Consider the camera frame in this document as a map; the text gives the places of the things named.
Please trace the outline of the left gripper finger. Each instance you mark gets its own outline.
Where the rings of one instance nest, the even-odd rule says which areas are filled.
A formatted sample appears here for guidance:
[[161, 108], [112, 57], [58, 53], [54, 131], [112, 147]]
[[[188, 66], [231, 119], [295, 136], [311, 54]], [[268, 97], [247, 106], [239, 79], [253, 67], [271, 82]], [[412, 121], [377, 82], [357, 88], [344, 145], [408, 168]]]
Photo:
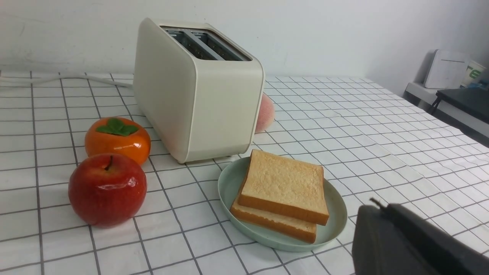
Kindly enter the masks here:
[[352, 258], [357, 275], [487, 275], [489, 260], [396, 203], [358, 209]]

